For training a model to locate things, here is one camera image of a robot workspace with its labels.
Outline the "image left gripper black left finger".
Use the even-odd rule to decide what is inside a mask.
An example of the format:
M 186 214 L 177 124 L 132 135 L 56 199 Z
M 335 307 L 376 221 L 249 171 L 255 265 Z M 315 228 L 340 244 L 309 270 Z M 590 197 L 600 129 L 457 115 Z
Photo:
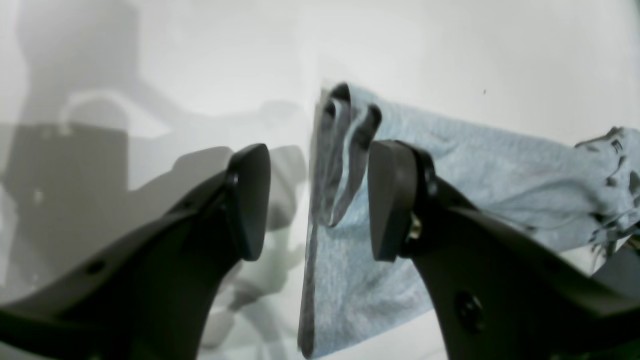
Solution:
M 271 186 L 263 143 L 232 155 L 155 221 L 1 307 L 1 342 L 57 360 L 194 360 L 224 277 L 259 259 Z

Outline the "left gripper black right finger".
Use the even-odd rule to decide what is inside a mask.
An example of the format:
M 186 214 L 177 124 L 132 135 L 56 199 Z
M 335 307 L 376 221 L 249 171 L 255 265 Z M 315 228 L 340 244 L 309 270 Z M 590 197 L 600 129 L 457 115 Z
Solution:
M 639 301 L 588 278 L 477 209 L 430 154 L 372 142 L 373 258 L 409 259 L 450 360 L 637 360 Z

